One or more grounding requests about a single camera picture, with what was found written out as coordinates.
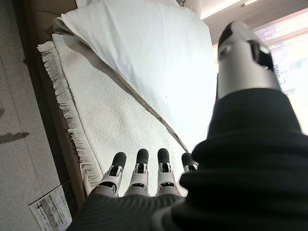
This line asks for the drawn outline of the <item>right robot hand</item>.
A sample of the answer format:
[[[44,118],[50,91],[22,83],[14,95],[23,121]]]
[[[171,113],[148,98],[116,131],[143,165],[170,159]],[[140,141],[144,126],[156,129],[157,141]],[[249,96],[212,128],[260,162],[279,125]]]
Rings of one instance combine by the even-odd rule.
[[[207,139],[181,157],[175,183],[169,153],[158,151],[158,189],[148,194],[148,159],[137,153],[118,195],[126,155],[90,193],[70,231],[305,231],[308,137],[274,72],[269,48],[242,22],[218,41],[217,92]]]

